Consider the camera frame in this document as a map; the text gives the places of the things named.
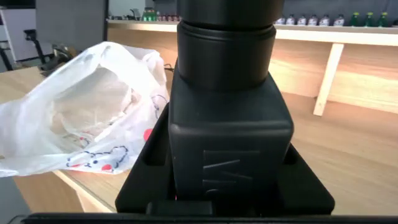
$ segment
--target wooden shelf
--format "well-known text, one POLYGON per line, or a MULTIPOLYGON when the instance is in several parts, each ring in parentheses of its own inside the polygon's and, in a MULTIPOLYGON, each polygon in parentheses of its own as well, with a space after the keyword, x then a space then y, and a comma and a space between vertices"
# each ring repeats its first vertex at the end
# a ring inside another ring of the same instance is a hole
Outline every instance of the wooden shelf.
MULTIPOLYGON (((109 28, 176 32, 178 22, 108 21, 109 28)), ((276 39, 398 46, 398 29, 275 25, 276 39)))

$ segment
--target wooden table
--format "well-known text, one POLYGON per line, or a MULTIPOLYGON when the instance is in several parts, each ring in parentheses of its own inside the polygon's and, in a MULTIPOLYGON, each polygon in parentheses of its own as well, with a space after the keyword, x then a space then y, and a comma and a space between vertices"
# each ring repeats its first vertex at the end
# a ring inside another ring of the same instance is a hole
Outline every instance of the wooden table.
MULTIPOLYGON (((0 102, 24 96, 42 79, 36 68, 0 73, 0 102)), ((398 215, 398 114, 329 102, 318 117, 314 98, 284 98, 295 123, 293 144, 334 196, 333 214, 398 215)), ((86 212, 115 212, 128 172, 54 174, 57 180, 49 180, 51 173, 14 178, 34 212, 76 211, 62 206, 79 202, 86 212)))

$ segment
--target bottle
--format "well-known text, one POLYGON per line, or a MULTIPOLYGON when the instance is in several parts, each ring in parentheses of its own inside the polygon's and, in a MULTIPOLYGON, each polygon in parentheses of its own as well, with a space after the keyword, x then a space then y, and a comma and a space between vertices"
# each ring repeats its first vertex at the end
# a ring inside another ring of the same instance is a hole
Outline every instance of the bottle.
POLYGON ((344 15, 339 14, 338 18, 335 19, 335 22, 333 23, 333 26, 337 26, 337 27, 344 26, 344 15))
POLYGON ((366 14, 364 27, 372 27, 372 26, 373 26, 373 12, 368 12, 366 14))
POLYGON ((296 19, 294 18, 294 14, 291 14, 289 18, 286 19, 286 25, 295 25, 296 19))
POLYGON ((350 22, 351 26, 353 27, 359 26, 358 17, 359 17, 359 12, 354 12, 353 16, 351 17, 351 22, 350 22))
POLYGON ((388 13, 383 12, 380 16, 380 19, 377 22, 378 27, 387 27, 387 15, 388 13))
POLYGON ((311 18, 308 20, 309 26, 317 26, 318 25, 318 17, 317 15, 312 15, 311 18))
POLYGON ((285 23, 286 23, 286 18, 283 15, 281 18, 275 21, 275 25, 285 25, 285 23))
POLYGON ((162 21, 162 15, 160 15, 160 12, 156 12, 156 21, 162 21))
POLYGON ((330 18, 328 14, 325 14, 322 19, 319 21, 319 26, 329 26, 330 18))
POLYGON ((155 11, 154 10, 150 10, 149 14, 148 14, 148 21, 154 21, 154 14, 155 11))
POLYGON ((307 25, 307 18, 305 18, 305 14, 302 14, 302 16, 298 19, 297 25, 298 25, 298 26, 305 26, 305 25, 307 25))
POLYGON ((152 10, 152 21, 157 21, 157 12, 152 10))
POLYGON ((147 15, 148 15, 148 11, 144 10, 144 12, 142 12, 141 20, 148 21, 147 15))

